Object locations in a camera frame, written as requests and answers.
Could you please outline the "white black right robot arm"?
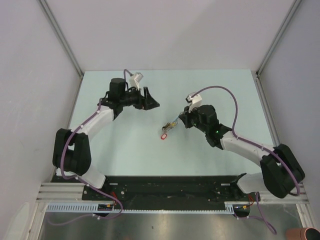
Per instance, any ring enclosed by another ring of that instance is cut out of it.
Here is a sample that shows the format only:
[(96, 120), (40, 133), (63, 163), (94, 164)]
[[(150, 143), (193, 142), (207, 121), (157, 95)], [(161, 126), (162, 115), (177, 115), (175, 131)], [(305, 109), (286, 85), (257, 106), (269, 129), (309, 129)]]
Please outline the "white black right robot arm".
[(230, 194), (237, 201), (242, 201), (249, 193), (262, 191), (283, 199), (293, 195), (292, 190), (305, 178), (305, 172), (287, 145), (265, 145), (235, 136), (232, 128), (219, 122), (212, 105), (193, 110), (186, 106), (178, 117), (185, 128), (195, 127), (204, 133), (211, 147), (238, 154), (261, 168), (259, 173), (242, 173), (232, 182)]

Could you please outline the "metal key organizer with rings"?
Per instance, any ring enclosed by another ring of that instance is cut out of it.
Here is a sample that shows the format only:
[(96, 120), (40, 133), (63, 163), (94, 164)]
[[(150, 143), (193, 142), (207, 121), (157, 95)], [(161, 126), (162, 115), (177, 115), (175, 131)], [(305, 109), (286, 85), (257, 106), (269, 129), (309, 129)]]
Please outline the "metal key organizer with rings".
[(173, 130), (173, 129), (179, 124), (179, 121), (180, 121), (180, 116), (177, 115), (177, 116), (174, 118), (174, 120), (165, 123), (165, 124), (161, 127), (161, 131), (162, 131), (163, 133), (168, 133), (168, 132), (170, 132), (171, 130)]

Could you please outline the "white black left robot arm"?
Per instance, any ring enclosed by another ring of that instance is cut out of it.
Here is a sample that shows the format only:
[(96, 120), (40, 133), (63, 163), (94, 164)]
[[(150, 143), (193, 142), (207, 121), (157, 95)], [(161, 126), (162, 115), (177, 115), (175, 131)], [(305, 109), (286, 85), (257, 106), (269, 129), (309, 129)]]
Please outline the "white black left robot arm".
[(100, 200), (110, 196), (111, 187), (108, 178), (92, 164), (90, 141), (130, 106), (148, 111), (160, 104), (146, 86), (139, 88), (136, 80), (127, 83), (123, 78), (113, 78), (109, 90), (99, 99), (97, 109), (89, 118), (74, 129), (61, 128), (55, 135), (53, 165), (60, 169), (64, 179), (76, 178), (93, 188), (93, 194)]

